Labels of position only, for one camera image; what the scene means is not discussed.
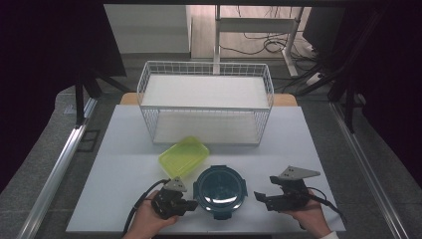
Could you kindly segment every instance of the black curtain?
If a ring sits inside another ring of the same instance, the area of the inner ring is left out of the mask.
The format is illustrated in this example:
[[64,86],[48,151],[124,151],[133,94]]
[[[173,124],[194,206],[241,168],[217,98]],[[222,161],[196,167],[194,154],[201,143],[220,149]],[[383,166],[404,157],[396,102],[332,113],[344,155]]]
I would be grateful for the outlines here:
[[422,4],[415,3],[392,1],[354,73],[364,115],[422,186]]
[[7,185],[48,123],[56,95],[91,77],[125,76],[103,4],[1,1],[1,183]]

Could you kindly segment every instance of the gray carpet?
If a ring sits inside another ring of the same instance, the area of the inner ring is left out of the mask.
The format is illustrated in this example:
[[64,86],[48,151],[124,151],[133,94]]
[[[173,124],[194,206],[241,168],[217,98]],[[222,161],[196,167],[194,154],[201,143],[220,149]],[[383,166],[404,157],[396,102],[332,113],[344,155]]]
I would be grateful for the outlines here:
[[[135,89],[142,66],[148,60],[190,61],[180,56],[123,56],[127,78],[118,78]],[[282,61],[265,61],[273,78],[288,78]],[[36,238],[118,238],[119,235],[72,235],[65,232],[68,221],[90,173],[91,166],[106,132],[114,105],[122,93],[99,81],[104,91],[89,124],[85,141],[79,146]],[[279,91],[291,80],[274,80]],[[295,92],[299,83],[287,89]],[[351,149],[326,100],[325,86],[298,98],[308,122],[316,151],[338,208],[348,223],[340,238],[393,238],[381,211],[371,196]],[[74,105],[74,91],[68,89],[57,96],[56,110],[26,161],[0,195],[0,238],[16,238],[44,182],[52,170],[75,123],[75,115],[64,114]],[[391,149],[365,120],[360,109],[354,112],[354,127],[367,157],[386,193],[401,217],[410,238],[422,238],[422,191]],[[310,235],[289,234],[278,238],[312,238]]]

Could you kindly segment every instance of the wire mesh basket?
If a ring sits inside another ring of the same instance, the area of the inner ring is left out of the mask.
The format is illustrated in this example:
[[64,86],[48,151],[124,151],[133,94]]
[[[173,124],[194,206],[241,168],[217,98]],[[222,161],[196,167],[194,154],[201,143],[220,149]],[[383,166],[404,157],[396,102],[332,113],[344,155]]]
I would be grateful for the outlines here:
[[259,145],[273,94],[265,64],[147,62],[137,86],[154,143]]

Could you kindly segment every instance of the white table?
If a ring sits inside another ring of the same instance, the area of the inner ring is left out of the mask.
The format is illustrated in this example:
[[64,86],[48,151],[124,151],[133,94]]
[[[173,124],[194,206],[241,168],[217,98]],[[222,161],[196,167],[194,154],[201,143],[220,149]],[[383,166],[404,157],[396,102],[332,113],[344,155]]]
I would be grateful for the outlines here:
[[[249,196],[229,220],[217,221],[200,206],[186,212],[163,234],[281,234],[303,231],[291,216],[268,212],[254,191],[280,195],[270,182],[288,165],[317,170],[320,176],[305,179],[322,190],[335,205],[302,109],[274,107],[260,146],[208,145],[210,156],[183,182],[184,198],[192,199],[192,184],[210,165],[225,164],[246,180]],[[158,156],[169,145],[154,145],[138,106],[116,106],[84,191],[68,225],[68,232],[120,232],[133,203],[155,181],[167,178]],[[327,207],[324,215],[331,230],[345,230],[339,216]]]

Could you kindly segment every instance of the human hand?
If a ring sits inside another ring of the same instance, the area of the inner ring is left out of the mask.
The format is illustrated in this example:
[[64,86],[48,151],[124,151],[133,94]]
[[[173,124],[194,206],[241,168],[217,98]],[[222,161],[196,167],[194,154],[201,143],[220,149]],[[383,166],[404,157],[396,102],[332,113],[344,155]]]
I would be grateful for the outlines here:
[[155,236],[162,228],[176,223],[178,216],[172,216],[167,220],[163,220],[155,213],[151,205],[151,199],[157,193],[157,190],[153,191],[140,204],[123,239],[149,239]]
[[316,238],[321,238],[331,233],[323,216],[320,203],[317,201],[310,200],[305,207],[299,210],[283,211],[283,213],[293,216]]

